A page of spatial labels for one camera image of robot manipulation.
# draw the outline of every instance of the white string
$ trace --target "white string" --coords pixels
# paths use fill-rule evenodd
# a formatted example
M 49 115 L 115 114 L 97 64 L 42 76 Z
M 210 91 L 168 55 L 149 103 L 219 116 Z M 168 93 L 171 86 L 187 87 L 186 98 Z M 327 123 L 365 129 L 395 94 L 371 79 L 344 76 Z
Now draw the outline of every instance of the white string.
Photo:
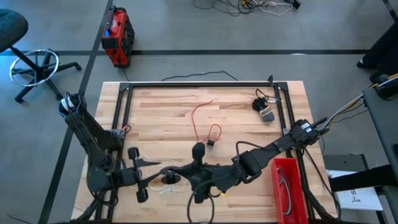
M 147 157 L 145 154 L 143 154 L 142 152 L 139 152 L 140 155 L 144 156 L 147 160 L 151 161 L 151 162 L 157 162 L 157 161 L 167 161 L 167 162 L 172 162 L 174 166 L 177 166 L 176 163 L 172 160 L 172 159 L 150 159 L 149 157 Z M 162 164 L 157 165 L 159 167 L 159 169 L 156 170 L 156 172 L 159 172 L 161 169 L 163 169 L 165 166 L 163 166 Z M 169 194 L 169 192 L 180 192 L 184 189 L 185 185 L 187 184 L 188 180 L 186 179 L 184 184 L 182 185 L 181 189 L 175 190 L 174 189 L 174 184 L 165 184 L 164 187 L 162 187 L 161 189 L 155 189 L 153 187 L 150 186 L 150 184 L 148 184 L 148 187 L 153 190 L 154 192 L 159 192 L 159 195 L 167 193 Z
M 289 4 L 289 3 L 277 3 L 277 2 L 267 2 L 267 0 L 265 1 L 260 1 L 260 3 L 257 3 L 256 0 L 253 0 L 258 6 L 260 6 L 261 11 L 266 12 L 266 13 L 271 13 L 275 16 L 283 16 L 286 12 L 289 12 L 290 10 L 293 9 L 293 5 Z M 268 10 L 265 10 L 262 8 L 262 6 L 272 6 L 272 7 L 276 7 L 276 6 L 288 6 L 289 8 L 286 9 L 283 13 L 278 14 L 275 12 L 271 12 Z

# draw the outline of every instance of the red wire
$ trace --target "red wire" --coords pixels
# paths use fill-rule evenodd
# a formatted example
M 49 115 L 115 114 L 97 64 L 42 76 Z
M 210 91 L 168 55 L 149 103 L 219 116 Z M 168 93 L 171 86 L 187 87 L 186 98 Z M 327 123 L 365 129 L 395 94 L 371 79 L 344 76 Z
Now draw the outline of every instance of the red wire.
M 199 107 L 208 105 L 208 104 L 210 104 L 211 102 L 213 102 L 213 100 L 211 100 L 211 101 L 208 102 L 208 103 L 202 103 L 202 104 L 198 105 L 197 107 L 195 107 L 195 109 L 193 109 L 193 111 L 192 111 L 192 113 L 191 113 L 191 119 L 192 119 L 192 123 L 193 123 L 193 130 L 195 131 L 195 135 L 196 135 L 196 137 L 197 137 L 197 142 L 204 142 L 204 141 L 206 141 L 206 140 L 210 137 L 211 130 L 213 129 L 214 126 L 217 126 L 217 127 L 220 129 L 220 134 L 218 135 L 218 137 L 216 138 L 216 140 L 214 140 L 214 142 L 216 142 L 216 141 L 220 138 L 221 133 L 223 132 L 223 130 L 222 130 L 222 128 L 221 128 L 220 125 L 218 125 L 218 124 L 212 124 L 211 127 L 210 127 L 210 130 L 209 130 L 209 134 L 207 135 L 207 137 L 206 137 L 204 140 L 199 141 L 199 136 L 198 136 L 198 132 L 197 132 L 197 127 L 195 126 L 195 120 L 193 119 L 193 113 L 194 113 Z

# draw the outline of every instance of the wooden tabletop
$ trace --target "wooden tabletop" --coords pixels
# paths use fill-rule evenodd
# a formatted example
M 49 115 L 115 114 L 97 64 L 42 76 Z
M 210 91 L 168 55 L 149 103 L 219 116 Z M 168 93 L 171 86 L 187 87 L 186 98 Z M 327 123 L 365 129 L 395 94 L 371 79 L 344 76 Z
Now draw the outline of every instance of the wooden tabletop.
M 303 82 L 288 82 L 295 119 L 307 119 L 312 122 L 310 107 Z M 110 129 L 114 108 L 118 96 L 119 83 L 103 83 L 96 120 L 104 129 Z M 199 139 L 206 138 L 212 124 L 222 128 L 220 139 L 213 150 L 206 150 L 204 162 L 209 164 L 231 164 L 236 155 L 235 142 L 249 141 L 266 146 L 281 137 L 280 123 L 276 105 L 271 105 L 275 120 L 265 124 L 258 113 L 251 108 L 255 98 L 254 87 L 196 87 L 196 88 L 135 88 L 131 102 L 129 124 L 132 131 L 127 134 L 124 158 L 128 167 L 132 162 L 128 159 L 127 148 L 136 146 L 141 157 L 151 160 L 162 160 L 164 166 L 177 166 L 192 162 L 192 147 L 196 143 L 191 113 L 201 104 L 213 100 L 212 103 L 199 107 L 195 112 L 195 124 Z M 273 96 L 273 88 L 260 88 L 265 94 Z M 285 120 L 289 127 L 289 119 L 285 108 Z M 216 127 L 212 136 L 219 134 Z M 241 146 L 240 151 L 251 147 Z M 319 145 L 308 147 L 308 151 L 319 167 L 323 178 L 327 180 L 325 165 Z M 307 179 L 310 189 L 326 210 L 335 215 L 333 199 L 308 157 L 304 157 Z M 144 177 L 161 169 L 159 166 L 142 169 Z M 78 217 L 92 201 L 86 186 L 86 162 L 81 174 L 80 185 L 76 196 L 72 218 Z M 159 194 L 154 190 L 164 187 L 160 179 L 151 183 L 154 190 L 148 188 L 149 199 L 138 203 L 136 186 L 119 189 L 119 203 L 114 210 L 114 222 L 187 222 L 187 202 L 192 191 L 185 179 L 174 185 L 174 190 Z M 192 204 L 191 216 L 194 222 L 207 222 L 211 215 L 211 203 L 205 200 L 202 204 Z M 276 222 L 274 196 L 272 189 L 271 169 L 266 167 L 262 175 L 250 184 L 240 184 L 227 191 L 226 196 L 215 198 L 214 222 Z

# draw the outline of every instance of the black handle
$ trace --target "black handle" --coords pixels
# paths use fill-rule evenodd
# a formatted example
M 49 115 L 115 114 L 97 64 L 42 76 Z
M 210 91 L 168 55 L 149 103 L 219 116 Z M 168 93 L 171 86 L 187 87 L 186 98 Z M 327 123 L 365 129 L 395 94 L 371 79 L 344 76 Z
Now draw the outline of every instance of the black handle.
M 115 12 L 116 12 L 116 6 L 112 6 L 111 16 L 109 16 L 108 20 L 106 21 L 106 30 L 108 31 L 109 34 L 112 33 L 111 28 L 112 28 L 113 16 L 114 16 Z

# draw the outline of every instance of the concrete floor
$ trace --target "concrete floor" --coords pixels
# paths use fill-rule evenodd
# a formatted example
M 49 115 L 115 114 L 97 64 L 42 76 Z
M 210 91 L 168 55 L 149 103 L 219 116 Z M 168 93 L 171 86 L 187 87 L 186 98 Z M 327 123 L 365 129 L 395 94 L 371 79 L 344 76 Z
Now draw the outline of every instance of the concrete floor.
M 136 31 L 135 50 L 355 50 L 368 49 L 393 23 L 381 0 L 306 0 L 298 11 L 277 17 L 256 12 L 231 17 L 200 10 L 187 0 L 115 0 L 125 7 Z M 79 56 L 60 56 L 83 68 L 96 38 L 107 0 L 11 1 L 0 8 L 19 11 L 29 31 L 16 47 L 21 50 L 72 50 Z M 314 119 L 331 115 L 370 82 L 371 71 L 356 68 L 362 55 L 160 55 L 134 56 L 126 73 L 132 81 L 157 81 L 173 75 L 226 70 L 239 80 L 303 80 Z M 0 56 L 0 222 L 20 223 L 6 214 L 36 223 L 64 139 L 66 124 L 46 86 L 34 89 L 20 105 L 14 97 L 21 87 L 11 83 L 14 56 Z M 77 92 L 84 74 L 73 68 L 53 81 L 60 91 Z M 125 81 L 107 56 L 97 56 L 86 89 L 95 112 L 101 85 Z M 229 80 L 223 75 L 185 80 Z M 368 114 L 336 124 L 325 138 L 325 154 L 363 153 L 371 167 L 387 163 Z M 74 138 L 62 174 L 50 222 L 67 221 L 72 213 L 84 158 Z M 344 211 L 344 220 L 377 223 L 374 212 Z

